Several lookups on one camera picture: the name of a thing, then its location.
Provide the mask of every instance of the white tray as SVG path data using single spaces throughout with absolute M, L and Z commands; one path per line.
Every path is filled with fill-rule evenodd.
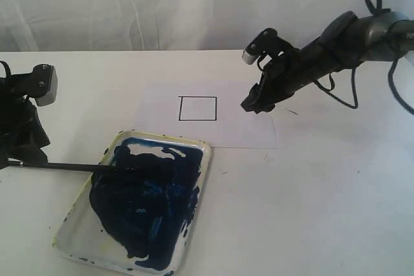
M 136 138 L 136 141 L 139 141 L 139 143 L 130 145 L 133 146 L 130 147 L 132 154 L 152 153 L 161 157 L 171 156 L 162 152 L 162 147 L 166 145 L 171 148 L 179 146 L 201 150 L 200 175 L 194 187 L 199 187 L 200 193 L 197 197 L 200 199 L 202 184 L 211 155 L 211 149 L 206 143 L 134 131 L 121 132 L 108 150 L 105 151 L 101 164 L 110 165 L 113 161 L 114 149 L 128 138 Z M 186 241 L 190 235 L 189 232 L 193 221 L 180 231 L 167 268 L 162 271 L 154 270 L 153 268 L 143 268 L 135 264 L 137 261 L 136 257 L 128 259 L 126 249 L 105 232 L 100 219 L 93 211 L 89 202 L 90 190 L 91 177 L 86 181 L 81 193 L 56 233 L 52 243 L 55 249 L 68 259 L 130 275 L 172 275 L 172 272 L 177 270 L 184 255 Z

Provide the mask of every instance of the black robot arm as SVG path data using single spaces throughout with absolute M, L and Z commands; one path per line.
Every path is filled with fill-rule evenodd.
M 257 60 L 257 66 L 262 71 L 260 82 L 251 88 L 242 102 L 243 109 L 255 113 L 269 112 L 275 103 L 293 96 L 310 83 L 315 83 L 342 104 L 357 108 L 355 68 L 365 61 L 393 61 L 390 70 L 393 73 L 397 60 L 407 51 L 414 50 L 414 21 L 399 12 L 383 9 L 382 0 L 376 0 L 376 6 L 371 0 L 365 1 L 372 16 L 358 18 L 348 11 L 335 19 L 320 37 L 300 50 L 278 37 L 274 29 L 262 31 L 243 52 L 244 61 L 251 65 Z M 266 56 L 270 56 L 271 60 L 262 68 L 260 63 Z M 318 83 L 321 77 L 343 69 L 353 70 L 353 105 L 330 93 L 334 88 L 331 76 L 330 89 Z M 405 104 L 404 108 L 414 114 L 397 90 L 393 90 L 392 74 L 389 75 L 389 83 L 398 102 L 403 106 Z

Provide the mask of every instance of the dark blue paint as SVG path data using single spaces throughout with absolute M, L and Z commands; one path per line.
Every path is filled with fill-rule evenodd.
M 175 158 L 133 155 L 128 148 L 133 143 L 162 147 Z M 126 248 L 129 258 L 148 256 L 136 265 L 158 271 L 168 267 L 178 236 L 194 217 L 201 158 L 199 149 L 128 138 L 115 148 L 112 165 L 136 171 L 121 171 L 125 178 L 93 174 L 92 208 L 106 232 Z

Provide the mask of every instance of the drawn square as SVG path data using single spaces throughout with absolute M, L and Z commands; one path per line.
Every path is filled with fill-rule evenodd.
M 180 96 L 179 121 L 217 121 L 217 97 Z

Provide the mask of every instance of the black square outline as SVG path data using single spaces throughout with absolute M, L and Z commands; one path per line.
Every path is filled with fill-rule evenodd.
M 217 121 L 217 97 L 216 96 L 179 96 L 180 100 L 180 112 L 179 112 L 179 121 Z M 181 118 L 181 110 L 182 110 L 182 100 L 184 98 L 214 98 L 215 100 L 215 111 L 214 111 L 214 119 L 182 119 Z

